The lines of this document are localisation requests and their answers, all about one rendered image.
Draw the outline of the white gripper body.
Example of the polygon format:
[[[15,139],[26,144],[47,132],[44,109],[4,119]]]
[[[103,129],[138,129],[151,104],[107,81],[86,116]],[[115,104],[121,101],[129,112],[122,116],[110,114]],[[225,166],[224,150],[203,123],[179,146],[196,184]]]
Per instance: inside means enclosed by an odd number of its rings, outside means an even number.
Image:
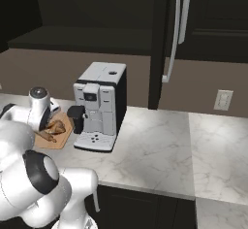
[[[50,99],[50,115],[54,116],[61,111],[61,107],[58,102],[54,99]]]

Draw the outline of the wooden cutting board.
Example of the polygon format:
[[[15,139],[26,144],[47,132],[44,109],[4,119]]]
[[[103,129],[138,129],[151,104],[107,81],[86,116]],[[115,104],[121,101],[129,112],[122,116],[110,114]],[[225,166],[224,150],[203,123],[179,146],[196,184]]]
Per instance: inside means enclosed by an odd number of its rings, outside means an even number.
[[[72,126],[72,122],[71,120],[67,117],[67,115],[65,113],[58,113],[56,114],[53,118],[52,121],[54,120],[61,120],[64,125],[65,125],[65,132],[62,134],[58,134],[58,135],[54,135],[53,138],[56,140],[56,142],[54,143],[53,141],[47,141],[46,139],[44,139],[43,137],[41,137],[40,135],[36,135],[35,136],[35,146],[39,147],[39,148],[49,148],[49,149],[61,149],[64,147],[64,145],[66,144],[72,130],[73,130],[73,126]]]

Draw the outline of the dark upper cabinet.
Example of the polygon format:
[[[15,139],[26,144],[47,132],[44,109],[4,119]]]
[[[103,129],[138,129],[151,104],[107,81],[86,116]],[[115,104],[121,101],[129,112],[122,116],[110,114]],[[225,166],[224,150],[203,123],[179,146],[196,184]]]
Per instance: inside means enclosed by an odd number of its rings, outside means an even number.
[[[154,0],[0,0],[3,49],[148,55]]]

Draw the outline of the dark cabinet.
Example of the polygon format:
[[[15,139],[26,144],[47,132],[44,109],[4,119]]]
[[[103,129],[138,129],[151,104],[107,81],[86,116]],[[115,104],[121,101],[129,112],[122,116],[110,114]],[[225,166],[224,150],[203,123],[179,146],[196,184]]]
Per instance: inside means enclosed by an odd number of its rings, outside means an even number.
[[[92,195],[85,207],[98,229],[198,229],[195,201],[104,185],[97,193],[100,211]]]
[[[0,0],[3,49],[148,55],[154,0]]]

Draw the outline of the dark lower cabinet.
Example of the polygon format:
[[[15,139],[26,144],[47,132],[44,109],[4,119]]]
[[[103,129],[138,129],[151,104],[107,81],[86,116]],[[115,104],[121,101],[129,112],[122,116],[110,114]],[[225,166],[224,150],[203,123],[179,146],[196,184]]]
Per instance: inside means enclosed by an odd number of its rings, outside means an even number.
[[[198,229],[195,201],[104,185],[97,193],[100,211],[92,195],[85,207],[98,229]]]

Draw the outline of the dark panelled cabinet door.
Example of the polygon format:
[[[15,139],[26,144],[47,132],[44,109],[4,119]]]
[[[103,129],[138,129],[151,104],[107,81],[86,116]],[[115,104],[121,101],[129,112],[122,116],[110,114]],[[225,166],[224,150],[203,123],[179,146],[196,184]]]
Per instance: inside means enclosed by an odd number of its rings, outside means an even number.
[[[190,0],[183,60],[248,63],[248,0]]]

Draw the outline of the white and black coffee machine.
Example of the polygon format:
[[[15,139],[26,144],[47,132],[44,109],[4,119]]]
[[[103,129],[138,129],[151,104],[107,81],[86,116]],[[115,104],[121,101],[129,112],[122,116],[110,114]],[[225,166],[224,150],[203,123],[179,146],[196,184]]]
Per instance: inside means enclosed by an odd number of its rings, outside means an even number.
[[[93,62],[74,83],[73,120],[78,149],[112,152],[127,110],[127,66]]]

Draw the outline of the white wall outlet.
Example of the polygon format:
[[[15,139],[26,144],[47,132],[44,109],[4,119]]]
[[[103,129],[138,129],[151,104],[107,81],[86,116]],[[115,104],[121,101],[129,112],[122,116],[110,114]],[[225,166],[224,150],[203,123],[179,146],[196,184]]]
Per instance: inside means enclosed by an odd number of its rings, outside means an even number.
[[[229,109],[232,97],[233,97],[232,90],[219,89],[217,91],[214,109],[218,111],[227,111]]]

